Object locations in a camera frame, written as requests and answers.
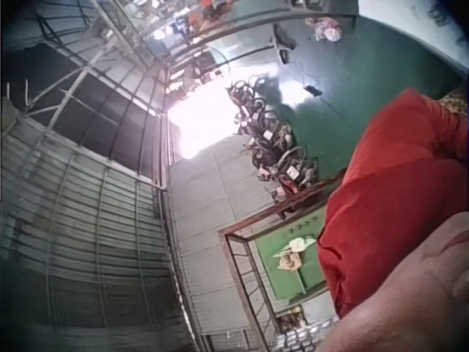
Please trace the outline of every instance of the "green floor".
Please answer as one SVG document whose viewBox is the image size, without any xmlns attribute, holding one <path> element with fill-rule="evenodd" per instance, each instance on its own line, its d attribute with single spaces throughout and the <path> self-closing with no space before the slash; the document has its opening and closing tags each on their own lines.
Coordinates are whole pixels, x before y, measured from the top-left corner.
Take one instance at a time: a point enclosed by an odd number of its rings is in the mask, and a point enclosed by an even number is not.
<svg viewBox="0 0 469 352">
<path fill-rule="evenodd" d="M 368 121 L 406 87 L 441 98 L 461 78 L 415 40 L 377 22 L 358 18 L 343 23 L 337 43 L 316 42 L 303 21 L 282 23 L 297 43 L 290 63 L 261 92 L 289 121 L 299 144 L 320 158 L 321 177 L 345 167 Z M 282 103 L 282 89 L 297 82 L 322 96 L 297 106 Z"/>
<path fill-rule="evenodd" d="M 317 238 L 324 226 L 325 208 L 305 215 L 256 241 L 270 285 L 277 299 L 293 299 L 307 294 L 324 281 L 317 259 L 317 245 L 313 244 L 301 253 L 302 266 L 298 272 L 278 269 L 279 258 L 274 258 L 292 239 L 304 236 Z"/>
</svg>

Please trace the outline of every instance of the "railing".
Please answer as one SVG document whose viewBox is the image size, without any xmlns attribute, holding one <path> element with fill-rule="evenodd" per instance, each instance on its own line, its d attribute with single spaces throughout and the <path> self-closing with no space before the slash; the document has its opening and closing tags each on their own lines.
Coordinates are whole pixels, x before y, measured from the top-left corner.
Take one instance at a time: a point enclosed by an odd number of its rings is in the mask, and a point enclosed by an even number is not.
<svg viewBox="0 0 469 352">
<path fill-rule="evenodd" d="M 243 237 L 236 234 L 236 232 L 318 195 L 329 187 L 339 183 L 344 173 L 345 169 L 341 170 L 337 175 L 329 177 L 283 202 L 277 203 L 237 224 L 220 230 L 221 245 L 228 261 L 229 270 L 240 295 L 241 304 L 248 318 L 252 334 L 261 352 L 274 351 L 276 349 L 278 343 L 277 337 L 281 334 L 281 331 L 253 251 L 251 250 L 251 245 L 259 238 L 269 235 L 279 227 L 283 227 L 287 223 L 298 220 L 300 217 L 304 216 L 305 213 L 310 213 L 320 208 L 324 205 L 324 201 L 318 201 L 318 203 L 304 211 L 298 211 L 298 213 L 290 219 L 261 231 L 256 235 Z"/>
</svg>

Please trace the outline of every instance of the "metal frame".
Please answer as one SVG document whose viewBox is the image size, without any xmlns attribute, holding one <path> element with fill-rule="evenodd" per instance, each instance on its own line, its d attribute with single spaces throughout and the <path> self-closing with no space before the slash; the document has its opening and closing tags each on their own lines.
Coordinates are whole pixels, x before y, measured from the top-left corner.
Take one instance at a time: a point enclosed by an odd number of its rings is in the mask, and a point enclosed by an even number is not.
<svg viewBox="0 0 469 352">
<path fill-rule="evenodd" d="M 293 217 L 287 219 L 286 221 L 281 222 L 280 224 L 277 224 L 264 231 L 261 231 L 257 234 L 250 235 L 248 237 L 243 237 L 237 234 L 237 232 L 244 230 L 245 228 L 250 227 L 262 220 L 265 220 L 269 218 L 270 216 L 276 216 L 277 213 L 283 210 L 286 210 L 287 208 L 290 208 L 295 205 L 300 205 L 304 203 L 306 200 L 311 199 L 317 194 L 325 191 L 327 188 L 337 185 L 339 182 L 341 182 L 342 178 L 344 177 L 345 171 L 346 170 L 343 169 L 338 174 L 334 175 L 333 177 L 329 177 L 321 182 L 318 182 L 311 188 L 306 189 L 305 191 L 302 191 L 299 194 L 291 196 L 290 198 L 287 198 L 286 200 L 282 202 L 279 202 L 257 214 L 254 214 L 248 217 L 247 219 L 239 221 L 238 223 L 233 224 L 232 226 L 225 227 L 224 229 L 218 231 L 220 239 L 221 239 L 221 245 L 222 245 L 226 260 L 228 261 L 229 270 L 232 274 L 232 278 L 234 280 L 234 284 L 237 288 L 237 291 L 240 294 L 241 304 L 243 305 L 243 309 L 248 318 L 249 326 L 253 332 L 254 338 L 256 339 L 261 352 L 268 352 L 273 346 L 270 344 L 271 342 L 270 339 L 268 340 L 266 336 L 268 327 L 271 325 L 276 334 L 280 332 L 280 328 L 278 326 L 278 323 L 276 320 L 276 314 L 273 310 L 272 304 L 268 297 L 264 282 L 262 281 L 262 278 L 260 276 L 259 269 L 257 267 L 250 245 L 252 242 L 258 240 L 259 238 L 269 235 L 270 233 L 272 233 L 272 231 L 277 230 L 280 227 L 283 227 L 287 224 L 290 224 L 300 219 L 302 216 L 304 216 L 307 213 L 311 213 L 312 211 L 315 211 L 316 209 L 323 206 L 324 202 L 319 201 L 315 203 L 314 205 L 311 205 L 305 210 L 302 210 L 302 211 L 299 210 Z M 241 244 L 243 246 L 244 252 L 235 253 L 232 248 L 232 243 Z M 246 260 L 248 261 L 249 268 L 251 268 L 251 270 L 241 273 L 240 264 L 243 263 L 245 265 Z M 248 292 L 246 288 L 246 283 L 243 277 L 246 274 L 250 274 L 250 273 L 254 274 L 255 282 L 257 283 L 257 285 L 253 290 Z M 260 294 L 262 297 L 262 303 L 260 307 L 254 307 L 254 303 L 251 299 L 253 294 L 255 294 L 257 291 L 260 291 Z M 265 325 L 262 326 L 258 317 L 259 317 L 259 313 L 264 308 L 267 309 L 269 318 L 268 318 L 267 323 L 264 323 Z"/>
</svg>

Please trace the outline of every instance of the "red shirt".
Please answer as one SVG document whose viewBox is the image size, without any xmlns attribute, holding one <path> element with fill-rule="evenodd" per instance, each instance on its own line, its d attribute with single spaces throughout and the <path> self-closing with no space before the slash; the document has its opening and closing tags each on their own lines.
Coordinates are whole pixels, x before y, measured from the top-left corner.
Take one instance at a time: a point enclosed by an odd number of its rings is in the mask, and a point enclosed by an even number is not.
<svg viewBox="0 0 469 352">
<path fill-rule="evenodd" d="M 318 240 L 340 318 L 445 220 L 468 209 L 467 151 L 467 120 L 410 90 L 371 121 Z"/>
</svg>

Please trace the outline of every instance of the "metal grille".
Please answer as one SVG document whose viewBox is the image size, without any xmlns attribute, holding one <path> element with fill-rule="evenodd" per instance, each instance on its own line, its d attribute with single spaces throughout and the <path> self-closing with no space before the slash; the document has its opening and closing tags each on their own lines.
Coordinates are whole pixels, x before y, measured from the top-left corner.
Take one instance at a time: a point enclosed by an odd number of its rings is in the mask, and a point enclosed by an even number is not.
<svg viewBox="0 0 469 352">
<path fill-rule="evenodd" d="M 1 151 L 2 311 L 18 339 L 44 351 L 191 351 L 154 187 L 54 134 L 38 144 L 43 131 L 24 118 Z"/>
</svg>

